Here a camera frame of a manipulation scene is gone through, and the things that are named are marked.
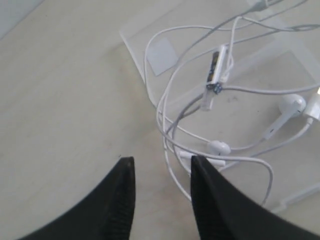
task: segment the textured black surface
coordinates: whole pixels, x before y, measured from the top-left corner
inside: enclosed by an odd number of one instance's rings
[[[253,202],[202,156],[192,157],[191,197],[202,240],[320,240]]]
[[[85,199],[21,240],[128,240],[135,202],[134,158],[121,158]]]

